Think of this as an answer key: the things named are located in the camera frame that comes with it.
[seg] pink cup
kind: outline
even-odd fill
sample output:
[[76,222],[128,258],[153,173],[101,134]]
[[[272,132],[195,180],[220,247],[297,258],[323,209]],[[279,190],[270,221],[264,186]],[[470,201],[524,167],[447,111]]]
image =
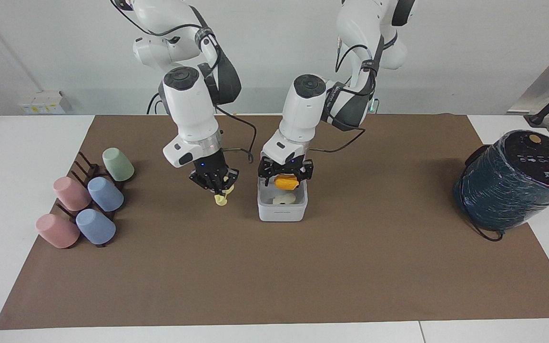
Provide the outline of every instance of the pink cup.
[[68,176],[54,182],[54,193],[69,211],[81,211],[92,201],[86,187]]
[[37,220],[35,228],[43,239],[59,249],[72,246],[80,236],[77,225],[51,213],[42,215]]

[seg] orange object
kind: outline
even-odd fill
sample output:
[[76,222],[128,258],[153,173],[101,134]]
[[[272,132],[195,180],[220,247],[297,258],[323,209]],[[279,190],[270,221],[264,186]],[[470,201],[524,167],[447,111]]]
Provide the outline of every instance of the orange object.
[[274,185],[278,189],[283,189],[284,191],[293,191],[298,188],[300,182],[298,182],[298,179],[293,175],[280,174],[274,179]]

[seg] dark drying rack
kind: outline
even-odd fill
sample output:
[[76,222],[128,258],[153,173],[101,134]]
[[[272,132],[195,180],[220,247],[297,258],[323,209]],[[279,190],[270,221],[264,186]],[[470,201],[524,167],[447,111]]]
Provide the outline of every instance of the dark drying rack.
[[[81,157],[81,160],[83,160],[83,164],[85,166],[82,166],[82,163],[78,162],[77,156]],[[101,167],[96,163],[91,163],[89,159],[87,159],[86,156],[81,151],[79,151],[78,155],[76,155],[76,160],[73,161],[73,165],[78,167],[78,169],[83,174],[83,177],[78,175],[78,173],[76,173],[74,170],[70,170],[70,173],[74,176],[74,178],[76,178],[76,180],[78,180],[78,182],[80,182],[83,185],[83,187],[87,188],[90,180],[93,180],[94,178],[98,178],[100,176],[106,176],[113,182],[113,184],[116,186],[118,190],[122,192],[122,190],[124,189],[124,185],[126,184],[126,182],[117,182],[116,180],[114,180],[113,176],[109,173],[109,171],[107,171],[105,167]],[[75,223],[76,217],[78,217],[78,214],[85,209],[98,210],[101,213],[103,213],[105,217],[107,217],[111,221],[113,221],[113,218],[115,217],[116,212],[119,210],[118,209],[111,212],[103,211],[103,209],[96,202],[94,202],[94,200],[92,200],[88,206],[81,209],[80,211],[70,211],[66,209],[59,199],[56,200],[54,205],[57,208],[59,208],[61,211],[63,211],[63,213],[68,215],[70,218],[70,221],[72,221],[73,223]],[[106,244],[107,243],[103,243],[103,244],[98,244],[96,246],[99,248],[103,248],[105,247]]]

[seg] brown mat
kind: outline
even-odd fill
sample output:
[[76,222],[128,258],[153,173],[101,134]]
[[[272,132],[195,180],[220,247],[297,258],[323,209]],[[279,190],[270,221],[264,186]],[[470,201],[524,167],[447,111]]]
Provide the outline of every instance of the brown mat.
[[[279,117],[246,117],[256,152]],[[219,117],[228,147],[251,130]],[[168,117],[97,117],[82,151],[117,146],[136,165],[106,248],[57,250],[38,238],[0,329],[512,319],[549,317],[549,260],[531,228],[490,243],[459,216],[451,189],[481,145],[466,117],[370,117],[337,154],[315,152],[300,223],[262,223],[257,163],[227,153],[229,204],[175,169]],[[320,125],[314,147],[353,134]]]

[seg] yellow object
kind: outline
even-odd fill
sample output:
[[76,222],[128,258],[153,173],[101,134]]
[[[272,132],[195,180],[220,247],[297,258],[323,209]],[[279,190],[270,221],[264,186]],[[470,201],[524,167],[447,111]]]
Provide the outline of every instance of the yellow object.
[[215,203],[219,206],[226,206],[228,204],[228,194],[232,193],[234,191],[234,185],[230,187],[230,189],[224,191],[224,195],[215,195]]
[[274,179],[274,185],[278,189],[283,189],[283,191],[293,191],[298,188],[300,182],[298,182],[298,179],[293,175],[280,174]]
[[541,143],[541,137],[539,137],[538,135],[530,135],[529,139],[535,144]]

